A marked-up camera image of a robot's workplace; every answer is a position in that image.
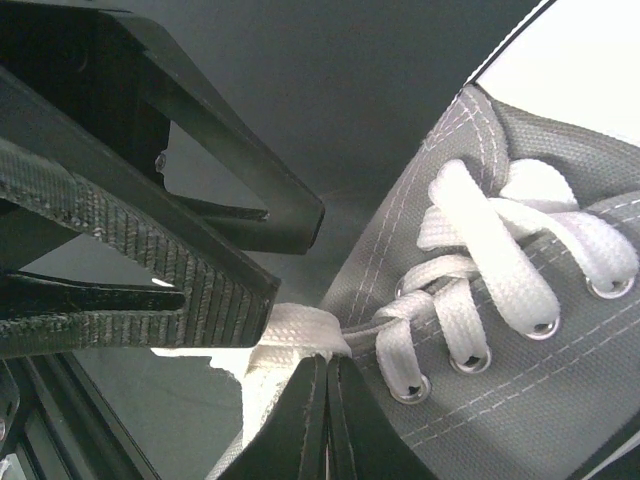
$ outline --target screw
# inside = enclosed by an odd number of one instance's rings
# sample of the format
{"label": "screw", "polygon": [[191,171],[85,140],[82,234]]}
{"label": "screw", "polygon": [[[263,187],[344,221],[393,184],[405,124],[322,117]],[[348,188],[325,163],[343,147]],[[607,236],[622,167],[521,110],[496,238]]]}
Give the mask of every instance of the screw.
{"label": "screw", "polygon": [[166,165],[167,156],[164,154],[164,152],[162,152],[160,153],[160,155],[158,155],[158,158],[156,158],[156,172],[161,172]]}

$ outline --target gray canvas fabric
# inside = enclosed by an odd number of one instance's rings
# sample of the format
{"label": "gray canvas fabric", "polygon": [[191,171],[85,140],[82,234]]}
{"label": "gray canvas fabric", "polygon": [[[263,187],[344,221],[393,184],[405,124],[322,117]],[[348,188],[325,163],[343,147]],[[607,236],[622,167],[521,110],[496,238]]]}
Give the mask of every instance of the gray canvas fabric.
{"label": "gray canvas fabric", "polygon": [[[323,307],[353,326],[392,300],[398,279],[426,259],[415,243],[430,206],[427,186],[444,162],[462,158],[495,193],[509,159],[527,157],[556,166],[581,206],[640,250],[640,149],[519,112],[468,86],[389,193]],[[525,251],[562,306],[563,326],[552,339],[533,342],[510,330],[478,281],[474,299],[494,354],[483,374],[451,369],[432,319],[412,335],[433,392],[406,406],[389,395],[372,345],[354,350],[390,421],[440,479],[566,478],[640,409],[640,287],[622,299],[597,299],[555,238],[544,235]]]}

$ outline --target eyelet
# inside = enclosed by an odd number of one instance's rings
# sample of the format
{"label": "eyelet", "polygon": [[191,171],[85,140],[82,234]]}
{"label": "eyelet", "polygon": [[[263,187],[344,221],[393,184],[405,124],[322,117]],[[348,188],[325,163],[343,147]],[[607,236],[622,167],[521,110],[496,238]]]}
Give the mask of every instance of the eyelet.
{"label": "eyelet", "polygon": [[536,325],[533,332],[525,333],[523,334],[523,337],[537,341],[548,340],[558,333],[558,330],[560,330],[560,317],[556,318],[549,324]]}
{"label": "eyelet", "polygon": [[596,286],[591,283],[591,280],[587,278],[587,290],[596,298],[602,298],[604,300],[615,300],[616,298],[620,298],[629,293],[633,286],[636,283],[636,277],[631,277],[629,280],[624,282],[616,282],[614,284],[613,290],[610,292],[603,292],[596,288]]}
{"label": "eyelet", "polygon": [[410,392],[408,395],[398,395],[392,390],[391,396],[405,405],[417,405],[424,401],[431,393],[431,382],[424,375],[420,375],[420,378],[422,381],[420,386],[414,387],[415,391]]}
{"label": "eyelet", "polygon": [[398,283],[396,283],[396,300],[402,296],[402,290],[404,289],[404,276],[400,277]]}
{"label": "eyelet", "polygon": [[451,355],[449,355],[449,363],[453,369],[458,373],[465,375],[475,375],[476,373],[484,372],[489,365],[491,365],[492,355],[491,349],[487,348],[487,353],[482,358],[471,357],[467,363],[460,364],[456,362]]}

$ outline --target white shoelace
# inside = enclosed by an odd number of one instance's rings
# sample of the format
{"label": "white shoelace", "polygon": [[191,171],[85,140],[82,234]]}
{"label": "white shoelace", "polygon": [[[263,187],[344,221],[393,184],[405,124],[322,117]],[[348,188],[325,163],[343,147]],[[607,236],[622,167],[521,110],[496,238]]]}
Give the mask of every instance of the white shoelace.
{"label": "white shoelace", "polygon": [[413,267],[398,283],[395,301],[366,325],[343,332],[349,343],[376,335],[384,380],[405,403],[420,401],[429,390],[411,325],[436,317],[457,370],[476,373],[489,366],[491,351],[471,297],[470,282],[478,277],[511,328],[534,340],[555,333],[558,300],[518,241],[542,230],[553,233],[603,298],[624,294],[638,273],[630,242],[605,221],[579,212],[564,177],[541,161],[512,162],[499,197],[487,198],[464,163],[451,160],[431,183],[429,198],[433,206],[425,213],[418,247],[465,247],[469,256],[443,255]]}

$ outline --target gray surface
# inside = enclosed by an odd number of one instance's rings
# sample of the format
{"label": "gray surface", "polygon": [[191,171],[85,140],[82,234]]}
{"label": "gray surface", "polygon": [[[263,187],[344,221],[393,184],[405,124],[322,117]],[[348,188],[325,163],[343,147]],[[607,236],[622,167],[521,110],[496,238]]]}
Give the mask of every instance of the gray surface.
{"label": "gray surface", "polygon": [[[504,105],[499,112],[500,121],[467,87],[427,137],[323,302],[343,324],[370,319],[393,299],[400,276],[428,258],[416,247],[431,205],[427,187],[451,158],[464,159],[485,192],[504,181],[508,157],[542,158],[566,174],[583,208],[640,250],[639,148]],[[590,205],[603,196],[611,198]],[[474,299],[493,351],[481,375],[454,372],[435,318],[412,331],[433,387],[419,405],[391,398],[371,345],[353,349],[395,428],[439,479],[567,478],[640,409],[640,286],[621,299],[601,300],[589,294],[584,275],[552,235],[525,252],[560,301],[563,326],[552,339],[532,342],[510,330],[477,280]]]}
{"label": "gray surface", "polygon": [[[164,25],[325,201],[308,255],[254,255],[283,278],[282,300],[316,304],[424,132],[537,0],[113,3]],[[167,174],[178,193],[255,201],[178,130]],[[32,267],[89,281],[149,279],[83,239]],[[203,359],[159,359],[145,350],[78,356],[165,479],[204,478],[240,428],[238,387]]]}

